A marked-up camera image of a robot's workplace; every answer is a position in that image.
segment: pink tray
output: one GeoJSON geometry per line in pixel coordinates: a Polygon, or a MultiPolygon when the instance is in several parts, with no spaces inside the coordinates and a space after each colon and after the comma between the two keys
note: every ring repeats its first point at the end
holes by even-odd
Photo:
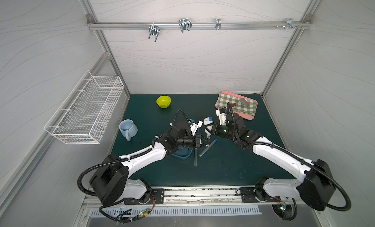
{"type": "MultiPolygon", "coordinates": [[[[256,108],[258,107],[258,102],[257,102],[256,100],[254,100],[254,99],[246,98],[246,97],[244,97],[244,96],[241,96],[241,95],[238,95],[238,94],[235,94],[235,93],[231,93],[231,92],[228,92],[228,91],[223,91],[223,92],[221,92],[221,93],[223,93],[223,94],[225,94],[225,95],[233,96],[233,97],[236,97],[236,98],[245,98],[245,99],[247,99],[247,100],[252,100],[252,101],[255,102],[255,110],[256,110],[256,108]]],[[[239,116],[241,116],[242,118],[245,118],[245,119],[247,119],[247,120],[252,120],[252,119],[254,119],[254,117],[255,117],[255,115],[254,115],[254,116],[251,116],[251,115],[244,114],[244,113],[239,113],[239,112],[235,112],[235,113],[237,113],[239,116]]]]}

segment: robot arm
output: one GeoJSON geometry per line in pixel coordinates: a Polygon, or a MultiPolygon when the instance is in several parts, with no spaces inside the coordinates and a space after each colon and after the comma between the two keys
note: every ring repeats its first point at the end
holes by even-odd
{"type": "Polygon", "coordinates": [[[315,210],[323,211],[326,206],[337,211],[347,211],[351,207],[349,196],[332,178],[327,163],[318,159],[316,162],[302,158],[272,143],[255,131],[246,129],[245,123],[231,104],[216,113],[220,122],[205,120],[205,130],[210,135],[219,136],[233,142],[241,149],[249,149],[272,161],[291,173],[296,179],[273,179],[264,177],[255,186],[254,193],[258,200],[265,201],[269,196],[283,196],[302,199],[315,210]],[[346,205],[335,207],[328,204],[336,188],[343,194],[346,205]]]}
{"type": "Polygon", "coordinates": [[[171,129],[152,141],[152,144],[137,152],[121,155],[108,155],[102,164],[84,171],[78,178],[79,189],[89,195],[98,196],[104,206],[115,203],[119,198],[134,198],[144,203],[149,200],[151,187],[142,180],[130,180],[132,174],[153,162],[164,159],[176,152],[178,146],[201,147],[209,144],[210,140],[197,134],[202,121],[190,119],[171,124],[171,129]],[[82,186],[82,177],[96,169],[90,179],[94,192],[82,186]]]}

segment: metal bracket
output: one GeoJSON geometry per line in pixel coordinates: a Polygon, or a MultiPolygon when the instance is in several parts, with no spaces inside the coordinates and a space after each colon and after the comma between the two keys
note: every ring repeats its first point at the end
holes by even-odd
{"type": "MultiPolygon", "coordinates": [[[[152,189],[151,195],[155,198],[155,204],[164,203],[164,189],[152,189]]],[[[125,205],[139,205],[142,204],[140,200],[135,198],[127,198],[124,201],[125,205]]],[[[152,204],[152,199],[150,198],[146,203],[143,204],[152,204]]]]}
{"type": "Polygon", "coordinates": [[[183,18],[179,21],[179,26],[181,29],[181,32],[184,33],[184,29],[190,31],[191,25],[191,20],[190,18],[183,18]]]}
{"type": "Polygon", "coordinates": [[[155,36],[155,41],[156,42],[156,39],[157,39],[157,36],[159,35],[160,33],[160,29],[158,26],[155,26],[155,25],[151,25],[149,28],[148,28],[148,31],[150,32],[150,34],[148,35],[148,39],[150,39],[151,35],[155,36]]]}
{"type": "Polygon", "coordinates": [[[94,24],[94,17],[91,14],[86,14],[87,24],[94,24]]]}
{"type": "Polygon", "coordinates": [[[292,19],[289,18],[287,23],[283,26],[284,30],[288,30],[289,28],[295,28],[295,29],[298,29],[298,27],[295,27],[292,25],[292,19]]]}
{"type": "Polygon", "coordinates": [[[221,19],[217,18],[215,24],[216,24],[216,30],[220,30],[220,28],[221,28],[221,19]]]}
{"type": "Polygon", "coordinates": [[[311,23],[312,14],[308,13],[306,14],[305,18],[303,19],[304,23],[311,23]]]}
{"type": "MultiPolygon", "coordinates": [[[[240,187],[239,191],[241,194],[241,201],[243,203],[259,203],[259,200],[256,197],[256,193],[254,191],[254,187],[240,187]]],[[[267,202],[276,202],[276,199],[270,197],[266,194],[266,200],[262,201],[264,203],[267,202]]]]}

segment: metal vent grille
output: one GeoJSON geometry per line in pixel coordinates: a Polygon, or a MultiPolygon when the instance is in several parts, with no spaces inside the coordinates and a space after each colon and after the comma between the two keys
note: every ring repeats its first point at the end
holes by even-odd
{"type": "MultiPolygon", "coordinates": [[[[146,207],[133,207],[131,217],[136,216],[146,207]]],[[[107,214],[116,217],[129,210],[129,207],[112,207],[104,210],[107,214]]],[[[258,205],[231,205],[231,206],[186,206],[186,207],[155,207],[149,216],[239,216],[261,215],[258,205]]],[[[98,208],[91,210],[90,217],[103,217],[98,208]]]]}

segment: aluminum rail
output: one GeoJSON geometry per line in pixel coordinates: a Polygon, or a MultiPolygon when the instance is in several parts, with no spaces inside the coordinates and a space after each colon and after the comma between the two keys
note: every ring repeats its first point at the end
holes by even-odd
{"type": "MultiPolygon", "coordinates": [[[[312,15],[318,6],[320,0],[310,0],[305,12],[303,13],[301,20],[305,22],[311,22],[312,15]]],[[[274,80],[276,79],[276,76],[279,74],[280,70],[284,66],[284,63],[288,59],[288,56],[292,52],[294,46],[296,45],[298,39],[301,37],[303,30],[295,30],[293,32],[292,37],[290,37],[290,40],[288,42],[288,45],[286,46],[282,56],[280,57],[278,63],[276,64],[275,69],[273,70],[267,84],[265,85],[265,88],[262,92],[262,97],[266,97],[267,93],[269,92],[274,80]]]]}
{"type": "MultiPolygon", "coordinates": [[[[216,30],[215,22],[191,22],[191,30],[216,30]]],[[[292,22],[299,29],[310,29],[312,23],[292,22]]],[[[180,30],[178,22],[96,22],[87,24],[90,30],[148,30],[150,25],[160,30],[180,30]]],[[[287,22],[221,22],[221,30],[284,29],[287,22]]]]}

